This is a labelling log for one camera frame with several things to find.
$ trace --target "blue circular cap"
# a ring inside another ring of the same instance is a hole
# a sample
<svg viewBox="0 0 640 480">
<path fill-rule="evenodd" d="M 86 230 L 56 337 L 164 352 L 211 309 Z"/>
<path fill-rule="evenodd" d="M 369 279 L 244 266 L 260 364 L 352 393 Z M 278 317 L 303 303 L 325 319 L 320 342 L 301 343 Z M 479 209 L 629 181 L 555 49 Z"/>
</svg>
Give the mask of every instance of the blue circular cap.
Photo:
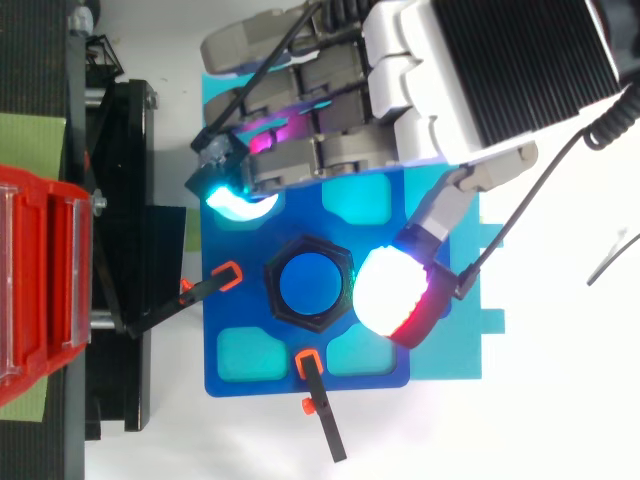
<svg viewBox="0 0 640 480">
<path fill-rule="evenodd" d="M 300 315 L 326 312 L 336 303 L 341 291 L 340 270 L 319 253 L 304 253 L 292 258 L 280 277 L 282 298 Z"/>
</svg>

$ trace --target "black bracket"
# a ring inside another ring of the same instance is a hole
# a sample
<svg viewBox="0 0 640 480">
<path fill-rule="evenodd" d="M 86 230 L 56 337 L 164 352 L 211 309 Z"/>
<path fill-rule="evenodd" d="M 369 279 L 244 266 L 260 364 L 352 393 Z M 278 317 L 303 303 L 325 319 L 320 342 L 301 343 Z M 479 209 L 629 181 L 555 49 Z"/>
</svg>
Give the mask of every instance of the black bracket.
<svg viewBox="0 0 640 480">
<path fill-rule="evenodd" d="M 327 443 L 329 444 L 333 461 L 338 463 L 346 460 L 347 452 L 345 452 L 344 445 L 342 444 L 338 424 L 333 416 L 333 411 L 329 404 L 329 397 L 327 397 L 327 390 L 324 388 L 316 358 L 313 355 L 307 355 L 301 358 L 301 363 L 307 385 L 309 386 L 309 392 L 311 393 L 311 400 L 313 401 L 315 412 L 320 417 L 320 423 L 327 437 Z"/>
</svg>

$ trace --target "orange clip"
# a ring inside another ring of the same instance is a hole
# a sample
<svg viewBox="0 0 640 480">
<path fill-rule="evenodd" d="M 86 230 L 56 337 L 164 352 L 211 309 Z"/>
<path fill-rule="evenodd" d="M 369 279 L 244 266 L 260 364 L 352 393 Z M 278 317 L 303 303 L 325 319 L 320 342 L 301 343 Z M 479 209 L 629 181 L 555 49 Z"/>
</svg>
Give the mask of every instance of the orange clip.
<svg viewBox="0 0 640 480">
<path fill-rule="evenodd" d="M 305 398 L 304 400 L 302 400 L 302 410 L 307 415 L 313 415 L 314 413 L 316 413 L 316 406 L 314 405 L 313 400 L 311 400 L 310 398 Z"/>
<path fill-rule="evenodd" d="M 235 287 L 240 282 L 242 282 L 242 269 L 240 268 L 240 265 L 238 265 L 236 262 L 227 262 L 224 265 L 220 265 L 213 272 L 211 272 L 211 276 L 213 277 L 214 275 L 217 275 L 218 273 L 222 272 L 223 270 L 226 270 L 227 268 L 233 269 L 233 272 L 236 274 L 236 279 L 232 280 L 231 282 L 227 283 L 224 287 L 222 287 L 220 289 L 221 292 L 228 292 L 233 287 Z"/>
<path fill-rule="evenodd" d="M 191 283 L 186 278 L 183 278 L 182 280 L 180 280 L 180 286 L 182 287 L 182 293 L 185 293 L 193 288 L 193 283 Z"/>
<path fill-rule="evenodd" d="M 318 354 L 318 351 L 315 348 L 307 348 L 296 355 L 296 367 L 298 367 L 300 378 L 303 380 L 307 379 L 307 374 L 304 373 L 304 368 L 302 368 L 302 359 L 305 357 L 313 357 L 316 360 L 318 371 L 320 372 L 320 375 L 322 375 L 322 373 L 324 372 L 324 368 L 322 367 L 322 361 L 320 361 L 320 355 Z"/>
</svg>

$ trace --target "white glowing fingertip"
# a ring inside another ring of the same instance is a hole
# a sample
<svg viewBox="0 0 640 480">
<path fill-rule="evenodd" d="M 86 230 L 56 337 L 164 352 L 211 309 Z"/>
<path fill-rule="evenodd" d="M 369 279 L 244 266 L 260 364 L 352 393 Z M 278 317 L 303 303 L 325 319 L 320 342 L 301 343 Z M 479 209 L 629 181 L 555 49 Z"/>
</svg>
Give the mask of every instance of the white glowing fingertip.
<svg viewBox="0 0 640 480">
<path fill-rule="evenodd" d="M 428 288 L 427 273 L 394 247 L 373 250 L 353 289 L 353 308 L 362 324 L 389 337 L 411 316 Z"/>
<path fill-rule="evenodd" d="M 228 187 L 217 188 L 207 199 L 207 205 L 233 222 L 249 222 L 264 217 L 278 203 L 279 196 L 272 195 L 259 202 L 248 202 L 235 195 Z"/>
</svg>

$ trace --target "black clamp arm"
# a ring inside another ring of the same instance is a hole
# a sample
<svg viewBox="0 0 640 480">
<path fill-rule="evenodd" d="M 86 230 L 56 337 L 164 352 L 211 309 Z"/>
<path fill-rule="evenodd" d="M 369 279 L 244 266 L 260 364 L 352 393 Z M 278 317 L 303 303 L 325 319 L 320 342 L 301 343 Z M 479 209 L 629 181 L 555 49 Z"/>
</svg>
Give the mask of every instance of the black clamp arm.
<svg viewBox="0 0 640 480">
<path fill-rule="evenodd" d="M 347 453 L 344 450 L 338 424 L 329 404 L 327 390 L 322 382 L 320 370 L 322 364 L 318 365 L 320 363 L 319 356 L 316 352 L 304 351 L 298 354 L 296 363 L 300 370 L 300 376 L 306 380 L 311 393 L 311 399 L 305 399 L 302 402 L 303 409 L 308 415 L 318 414 L 333 461 L 335 463 L 341 462 L 347 458 Z"/>
<path fill-rule="evenodd" d="M 139 321 L 128 325 L 127 332 L 132 338 L 138 338 L 144 332 L 161 324 L 182 310 L 203 301 L 217 291 L 227 291 L 242 281 L 242 271 L 233 262 L 224 264 L 211 274 L 211 278 L 196 283 L 180 296 L 171 299 L 157 310 L 145 315 Z"/>
</svg>

